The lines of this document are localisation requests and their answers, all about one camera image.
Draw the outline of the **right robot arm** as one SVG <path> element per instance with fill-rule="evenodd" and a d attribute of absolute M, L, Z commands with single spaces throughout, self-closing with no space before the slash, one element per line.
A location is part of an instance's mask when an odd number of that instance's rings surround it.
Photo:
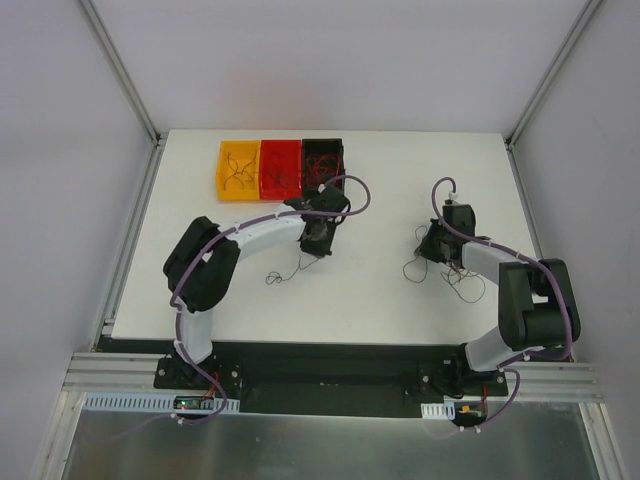
<path fill-rule="evenodd" d="M 458 346 L 429 374 L 429 385 L 452 398 L 473 394 L 501 367 L 544 352 L 568 356 L 581 325 L 564 261 L 531 259 L 475 235 L 473 208 L 447 200 L 415 254 L 498 288 L 497 326 Z"/>

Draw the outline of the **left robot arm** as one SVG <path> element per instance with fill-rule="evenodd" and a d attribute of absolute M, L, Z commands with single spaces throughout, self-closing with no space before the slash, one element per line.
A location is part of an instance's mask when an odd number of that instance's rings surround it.
<path fill-rule="evenodd" d="M 309 199 L 286 200 L 274 212 L 234 226 L 223 227 L 206 216 L 193 220 L 163 266 L 176 311 L 167 378 L 191 389 L 209 382 L 211 310 L 227 294 L 240 261 L 291 242 L 323 258 L 331 253 L 335 230 L 350 211 L 351 202 L 340 189 L 324 186 Z"/>

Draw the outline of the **red plastic bin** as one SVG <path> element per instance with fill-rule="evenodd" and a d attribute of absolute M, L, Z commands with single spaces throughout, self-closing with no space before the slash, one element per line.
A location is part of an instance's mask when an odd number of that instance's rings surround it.
<path fill-rule="evenodd" d="M 300 139 L 261 141 L 259 161 L 261 200 L 281 201 L 302 195 L 301 151 Z"/>

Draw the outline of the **black plastic bin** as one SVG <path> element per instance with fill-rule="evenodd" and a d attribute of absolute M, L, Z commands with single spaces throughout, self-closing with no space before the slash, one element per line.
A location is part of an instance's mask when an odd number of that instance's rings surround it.
<path fill-rule="evenodd" d="M 344 146 L 341 138 L 303 139 L 301 146 L 302 193 L 310 199 L 320 184 L 345 173 Z"/>

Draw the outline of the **yellow plastic bin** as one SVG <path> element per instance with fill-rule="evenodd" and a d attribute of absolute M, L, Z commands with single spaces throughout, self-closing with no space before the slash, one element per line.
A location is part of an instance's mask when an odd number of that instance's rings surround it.
<path fill-rule="evenodd" d="M 260 140 L 220 142 L 216 190 L 222 202 L 259 201 Z"/>

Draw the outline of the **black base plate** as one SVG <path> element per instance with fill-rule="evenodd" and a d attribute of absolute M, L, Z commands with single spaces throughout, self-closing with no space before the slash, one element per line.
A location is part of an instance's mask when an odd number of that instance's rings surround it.
<path fill-rule="evenodd" d="M 169 340 L 102 339 L 105 353 L 156 354 L 153 387 L 176 394 L 174 409 L 209 413 L 414 419 L 474 426 L 493 402 L 522 392 L 514 365 L 474 372 L 454 346 L 221 341 L 193 367 Z"/>

